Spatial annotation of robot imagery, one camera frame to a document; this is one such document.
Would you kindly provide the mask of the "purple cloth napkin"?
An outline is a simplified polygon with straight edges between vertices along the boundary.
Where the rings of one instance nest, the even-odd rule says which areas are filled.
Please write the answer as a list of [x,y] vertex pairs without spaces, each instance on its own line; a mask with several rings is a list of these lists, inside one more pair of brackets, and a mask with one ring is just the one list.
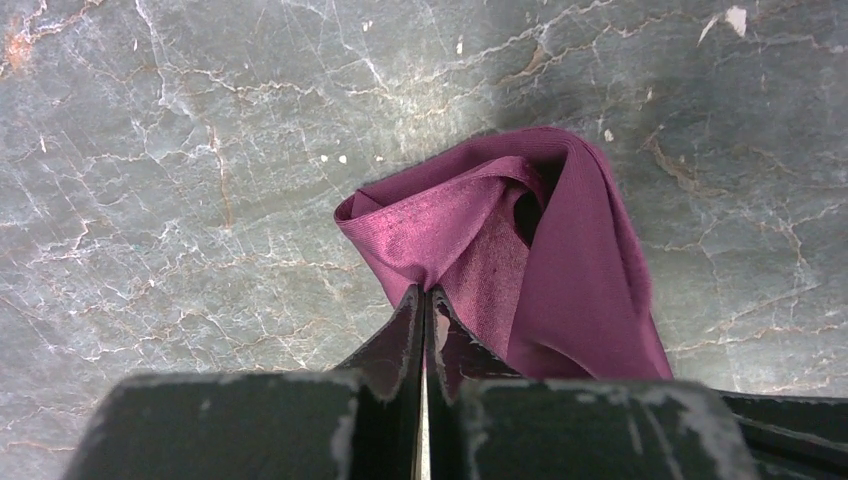
[[651,280],[607,159],[534,127],[477,137],[358,189],[334,219],[397,304],[441,287],[531,378],[668,379]]

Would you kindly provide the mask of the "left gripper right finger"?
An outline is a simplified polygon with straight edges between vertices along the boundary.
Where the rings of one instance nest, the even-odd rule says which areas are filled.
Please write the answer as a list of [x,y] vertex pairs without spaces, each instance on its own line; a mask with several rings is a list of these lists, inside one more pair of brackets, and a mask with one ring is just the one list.
[[435,479],[755,479],[718,394],[690,382],[531,380],[424,303]]

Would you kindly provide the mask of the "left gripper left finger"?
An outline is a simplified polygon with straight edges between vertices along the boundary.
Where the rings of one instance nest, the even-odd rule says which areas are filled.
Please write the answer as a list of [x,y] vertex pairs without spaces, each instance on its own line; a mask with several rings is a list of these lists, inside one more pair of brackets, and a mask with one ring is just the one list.
[[416,479],[424,294],[335,368],[144,374],[106,396],[68,479]]

